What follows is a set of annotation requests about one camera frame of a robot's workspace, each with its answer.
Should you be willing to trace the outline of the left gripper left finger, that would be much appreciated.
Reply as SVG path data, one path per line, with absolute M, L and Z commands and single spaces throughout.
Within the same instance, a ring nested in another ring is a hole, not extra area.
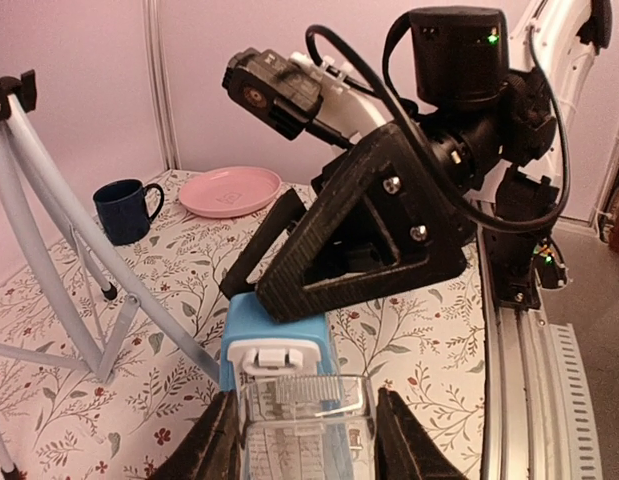
M 149 479 L 238 479 L 239 421 L 235 391 L 217 393 Z

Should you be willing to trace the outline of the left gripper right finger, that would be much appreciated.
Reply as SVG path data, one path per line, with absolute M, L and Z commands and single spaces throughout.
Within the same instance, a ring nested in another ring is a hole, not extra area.
M 466 479 L 443 455 L 398 392 L 378 390 L 376 427 L 376 479 Z

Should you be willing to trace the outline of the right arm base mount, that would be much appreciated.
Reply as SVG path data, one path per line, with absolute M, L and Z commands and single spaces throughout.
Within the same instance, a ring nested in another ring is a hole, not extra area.
M 551 236 L 488 233 L 484 240 L 496 307 L 538 310 L 541 289 L 567 286 L 564 255 Z

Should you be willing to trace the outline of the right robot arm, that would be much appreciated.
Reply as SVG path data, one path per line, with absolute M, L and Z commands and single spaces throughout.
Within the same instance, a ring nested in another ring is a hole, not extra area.
M 411 37 L 429 114 L 322 25 L 306 30 L 306 55 L 236 54 L 222 81 L 235 103 L 339 154 L 312 205 L 292 190 L 274 203 L 221 292 L 291 322 L 456 278 L 482 230 L 497 300 L 538 308 L 537 247 L 571 187 L 568 116 L 611 33 L 607 1 L 536 1 L 514 31 L 495 8 L 407 11 L 383 59 Z

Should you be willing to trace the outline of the blue metronome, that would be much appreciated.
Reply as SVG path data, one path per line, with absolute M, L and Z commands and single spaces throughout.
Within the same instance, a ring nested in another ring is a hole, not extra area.
M 324 315 L 278 323 L 253 293 L 230 300 L 220 387 L 238 396 L 244 479 L 372 479 L 375 401 L 340 371 Z

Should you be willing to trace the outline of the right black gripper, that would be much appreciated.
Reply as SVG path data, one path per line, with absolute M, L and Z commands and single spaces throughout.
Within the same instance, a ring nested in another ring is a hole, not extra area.
M 249 275 L 283 232 L 292 232 L 256 285 L 278 321 L 403 293 L 460 276 L 475 228 L 434 192 L 403 132 L 391 121 L 338 155 L 272 205 L 220 283 L 252 292 Z

